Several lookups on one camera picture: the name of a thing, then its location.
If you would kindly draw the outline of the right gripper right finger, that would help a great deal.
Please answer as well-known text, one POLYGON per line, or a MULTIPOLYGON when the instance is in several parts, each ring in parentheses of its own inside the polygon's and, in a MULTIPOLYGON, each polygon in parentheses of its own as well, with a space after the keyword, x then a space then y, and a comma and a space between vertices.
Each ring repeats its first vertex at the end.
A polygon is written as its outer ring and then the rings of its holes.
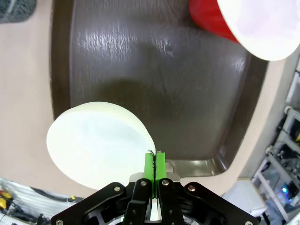
POLYGON ((167 175, 165 154, 155 156, 157 199, 164 225, 257 225, 258 220, 197 182, 167 175))

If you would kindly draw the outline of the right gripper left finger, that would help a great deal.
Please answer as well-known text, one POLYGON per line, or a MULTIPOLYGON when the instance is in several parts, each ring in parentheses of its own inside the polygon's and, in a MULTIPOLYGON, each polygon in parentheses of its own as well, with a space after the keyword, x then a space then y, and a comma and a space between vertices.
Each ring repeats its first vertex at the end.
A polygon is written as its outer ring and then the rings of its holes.
POLYGON ((52 225, 143 225, 150 218, 154 185, 153 152, 145 154, 145 167, 127 186, 113 182, 54 215, 52 225))

